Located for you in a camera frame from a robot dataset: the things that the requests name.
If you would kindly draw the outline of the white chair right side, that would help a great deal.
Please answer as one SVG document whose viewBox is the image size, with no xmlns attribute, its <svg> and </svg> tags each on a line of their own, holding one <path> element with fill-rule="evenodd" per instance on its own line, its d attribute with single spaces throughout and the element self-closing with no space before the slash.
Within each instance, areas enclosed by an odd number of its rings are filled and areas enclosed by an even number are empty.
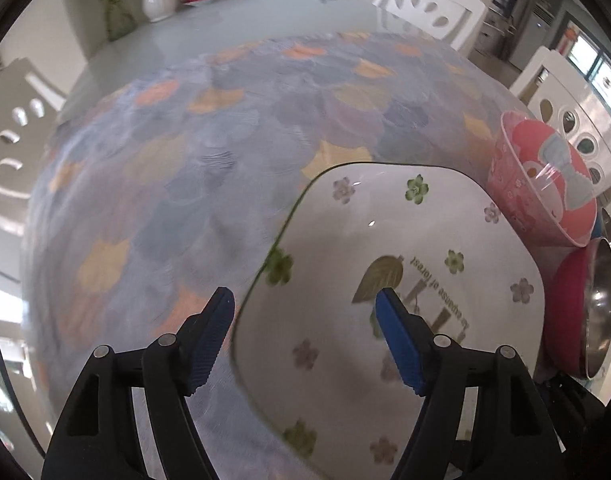
<svg viewBox="0 0 611 480">
<path fill-rule="evenodd" d="M 580 153 L 598 203 L 611 214 L 611 114 L 569 61 L 539 47 L 509 88 Z"/>
</svg>

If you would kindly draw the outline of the pink cartoon bowl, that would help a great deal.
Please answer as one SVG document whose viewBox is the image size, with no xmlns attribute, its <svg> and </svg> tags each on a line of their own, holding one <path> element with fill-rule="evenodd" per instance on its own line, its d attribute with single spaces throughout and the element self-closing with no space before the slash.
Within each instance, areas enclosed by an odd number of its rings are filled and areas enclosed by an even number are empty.
<svg viewBox="0 0 611 480">
<path fill-rule="evenodd" d="M 584 247 L 597 201 L 578 151 L 545 122 L 509 110 L 492 155 L 488 194 L 528 246 Z"/>
</svg>

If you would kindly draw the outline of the steel bowl pink outside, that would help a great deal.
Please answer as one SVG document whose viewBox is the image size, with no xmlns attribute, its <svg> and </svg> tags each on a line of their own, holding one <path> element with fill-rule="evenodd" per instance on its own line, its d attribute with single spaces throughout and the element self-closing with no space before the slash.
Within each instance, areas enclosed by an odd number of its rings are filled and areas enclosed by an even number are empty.
<svg viewBox="0 0 611 480">
<path fill-rule="evenodd" d="M 591 379 L 611 343 L 611 247 L 593 238 L 567 255 L 546 291 L 543 342 L 559 370 Z"/>
</svg>

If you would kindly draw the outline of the white chair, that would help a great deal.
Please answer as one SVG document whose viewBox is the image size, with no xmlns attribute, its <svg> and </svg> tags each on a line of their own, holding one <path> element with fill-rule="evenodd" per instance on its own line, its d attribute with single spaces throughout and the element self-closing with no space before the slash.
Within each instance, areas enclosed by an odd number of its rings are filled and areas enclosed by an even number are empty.
<svg viewBox="0 0 611 480">
<path fill-rule="evenodd" d="M 62 92 L 18 58 L 0 73 L 0 194 L 30 197 L 45 145 L 66 103 Z"/>
<path fill-rule="evenodd" d="M 455 51 L 475 35 L 487 11 L 482 0 L 373 0 L 373 4 Z"/>
<path fill-rule="evenodd" d="M 611 114 L 569 61 L 539 47 L 509 88 L 580 153 L 598 203 L 611 214 Z"/>
</svg>

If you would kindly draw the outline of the white square floral plate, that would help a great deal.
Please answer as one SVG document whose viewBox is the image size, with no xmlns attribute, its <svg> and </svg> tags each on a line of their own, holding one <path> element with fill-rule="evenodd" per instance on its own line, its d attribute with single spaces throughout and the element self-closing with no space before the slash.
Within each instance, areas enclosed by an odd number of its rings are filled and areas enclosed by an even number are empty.
<svg viewBox="0 0 611 480">
<path fill-rule="evenodd" d="M 319 478 L 389 478 L 423 405 L 376 320 L 387 287 L 434 332 L 537 364 L 541 274 L 476 181 L 376 162 L 322 172 L 248 290 L 231 347 L 256 414 Z"/>
</svg>

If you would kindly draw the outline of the silver refrigerator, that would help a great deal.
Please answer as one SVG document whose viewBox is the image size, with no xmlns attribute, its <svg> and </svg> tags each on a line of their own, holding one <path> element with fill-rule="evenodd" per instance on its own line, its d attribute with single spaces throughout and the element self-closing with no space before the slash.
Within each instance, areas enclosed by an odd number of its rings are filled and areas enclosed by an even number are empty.
<svg viewBox="0 0 611 480">
<path fill-rule="evenodd" d="M 535 6 L 523 26 L 509 62 L 519 70 L 524 70 L 535 51 L 545 44 L 554 17 L 541 6 Z"/>
</svg>

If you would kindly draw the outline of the leaf pattern table mat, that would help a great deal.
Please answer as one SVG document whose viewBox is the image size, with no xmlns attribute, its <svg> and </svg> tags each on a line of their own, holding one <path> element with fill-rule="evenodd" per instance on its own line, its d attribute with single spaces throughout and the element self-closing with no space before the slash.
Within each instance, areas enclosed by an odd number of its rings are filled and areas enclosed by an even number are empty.
<svg viewBox="0 0 611 480">
<path fill-rule="evenodd" d="M 485 188 L 520 102 L 447 44 L 337 32 L 248 42 L 132 81 L 59 127 L 24 239 L 36 383 L 54 414 L 93 351 L 148 347 L 219 287 L 237 313 L 307 186 L 355 162 Z M 222 479 L 316 479 L 256 414 L 228 334 L 188 401 Z"/>
</svg>

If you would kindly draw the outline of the white chair far side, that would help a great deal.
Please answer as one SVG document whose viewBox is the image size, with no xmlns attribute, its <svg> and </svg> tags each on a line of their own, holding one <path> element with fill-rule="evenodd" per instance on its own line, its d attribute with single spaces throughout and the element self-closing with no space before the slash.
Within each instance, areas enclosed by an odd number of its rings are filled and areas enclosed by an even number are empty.
<svg viewBox="0 0 611 480">
<path fill-rule="evenodd" d="M 475 35 L 487 11 L 482 0 L 373 0 L 373 4 L 455 51 Z"/>
</svg>

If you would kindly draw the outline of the white chair left side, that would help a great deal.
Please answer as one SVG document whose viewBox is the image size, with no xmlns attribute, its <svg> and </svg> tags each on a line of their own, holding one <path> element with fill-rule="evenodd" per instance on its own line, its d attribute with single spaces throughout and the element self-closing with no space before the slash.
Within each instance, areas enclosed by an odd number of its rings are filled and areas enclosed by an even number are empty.
<svg viewBox="0 0 611 480">
<path fill-rule="evenodd" d="M 0 194 L 30 197 L 45 145 L 66 103 L 62 92 L 18 58 L 0 73 Z"/>
</svg>

